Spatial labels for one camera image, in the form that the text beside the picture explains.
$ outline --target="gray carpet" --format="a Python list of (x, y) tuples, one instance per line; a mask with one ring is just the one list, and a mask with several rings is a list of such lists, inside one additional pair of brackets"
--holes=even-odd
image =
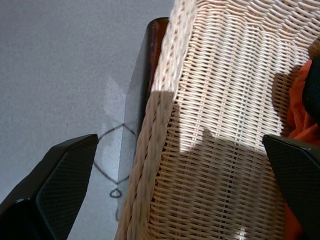
[[(0, 7), (0, 202), (55, 144), (122, 123), (148, 23), (173, 0), (3, 0)], [(114, 179), (122, 132), (96, 161)], [(93, 168), (69, 240), (111, 240), (115, 184)]]

